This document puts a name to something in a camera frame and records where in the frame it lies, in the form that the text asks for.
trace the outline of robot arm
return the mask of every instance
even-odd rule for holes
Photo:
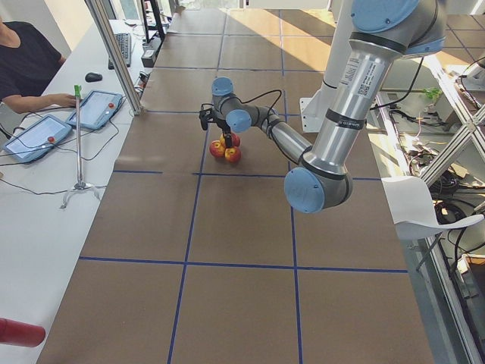
[[[314,145],[274,110],[241,103],[225,77],[212,85],[211,116],[235,132],[261,128],[283,154],[298,162],[284,187],[293,208],[310,213],[337,206],[352,192],[345,161],[387,71],[398,58],[431,54],[443,47],[444,8],[444,0],[354,0],[352,51]]]

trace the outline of black computer mouse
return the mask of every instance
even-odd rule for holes
[[[96,72],[89,72],[84,77],[84,80],[86,80],[86,82],[97,82],[97,81],[101,81],[102,79],[103,79],[103,75],[97,74]]]

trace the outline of person's arm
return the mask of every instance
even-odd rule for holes
[[[18,114],[38,111],[54,104],[63,107],[74,107],[76,105],[76,98],[68,93],[52,93],[44,96],[12,95],[3,98],[2,101]]]

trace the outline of apple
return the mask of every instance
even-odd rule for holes
[[[230,136],[231,136],[231,140],[233,142],[233,146],[240,146],[241,145],[241,138],[239,138],[239,136],[233,132],[230,133]],[[226,140],[224,139],[224,134],[221,134],[221,137],[219,138],[221,144],[227,148],[226,146]]]
[[[224,152],[226,151],[226,147],[223,146],[220,140],[214,140],[211,142],[209,146],[209,152],[216,158],[224,157]]]
[[[227,148],[224,152],[224,158],[230,163],[237,163],[241,159],[241,149],[237,146]]]

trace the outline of person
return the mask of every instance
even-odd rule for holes
[[[13,111],[75,106],[67,93],[42,95],[65,61],[32,24],[0,17],[0,100]]]

